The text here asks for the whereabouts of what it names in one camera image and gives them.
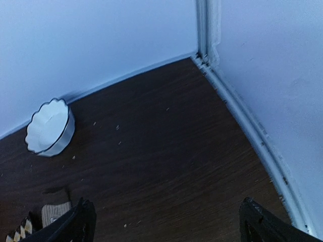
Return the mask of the tan ribbed sock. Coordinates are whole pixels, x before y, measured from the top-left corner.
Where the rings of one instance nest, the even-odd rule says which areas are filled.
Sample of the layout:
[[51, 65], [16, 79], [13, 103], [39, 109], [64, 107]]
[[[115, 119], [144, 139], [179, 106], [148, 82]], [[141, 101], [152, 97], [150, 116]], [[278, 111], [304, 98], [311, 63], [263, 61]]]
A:
[[69, 210], [71, 210], [71, 208], [71, 202], [65, 202], [58, 205], [44, 205], [41, 209], [42, 226], [49, 226], [61, 216], [63, 216], [65, 213], [67, 213]]

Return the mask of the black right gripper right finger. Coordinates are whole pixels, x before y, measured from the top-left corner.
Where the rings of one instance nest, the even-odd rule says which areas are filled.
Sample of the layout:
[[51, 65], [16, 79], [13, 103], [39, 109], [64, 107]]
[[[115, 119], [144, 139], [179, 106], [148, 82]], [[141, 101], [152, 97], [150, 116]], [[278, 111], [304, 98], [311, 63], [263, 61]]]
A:
[[309, 235], [273, 215], [252, 198], [239, 208], [241, 241], [315, 241]]

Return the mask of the brown argyle patterned sock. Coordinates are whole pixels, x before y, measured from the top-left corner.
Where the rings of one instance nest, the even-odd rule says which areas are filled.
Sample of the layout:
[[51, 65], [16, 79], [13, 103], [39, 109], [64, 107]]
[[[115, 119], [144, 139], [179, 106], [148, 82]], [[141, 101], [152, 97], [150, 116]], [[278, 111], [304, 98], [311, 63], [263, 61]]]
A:
[[28, 215], [22, 219], [18, 227], [6, 235], [5, 242], [21, 241], [41, 229], [42, 223], [39, 217], [36, 214], [29, 212]]

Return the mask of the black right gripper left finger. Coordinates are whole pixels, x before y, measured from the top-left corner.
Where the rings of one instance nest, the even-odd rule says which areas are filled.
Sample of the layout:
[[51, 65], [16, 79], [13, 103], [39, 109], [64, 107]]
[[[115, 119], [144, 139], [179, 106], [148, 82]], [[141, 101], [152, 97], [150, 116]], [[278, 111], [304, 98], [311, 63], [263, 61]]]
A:
[[93, 241], [96, 226], [95, 207], [80, 198], [78, 204], [51, 225], [26, 237], [23, 241]]

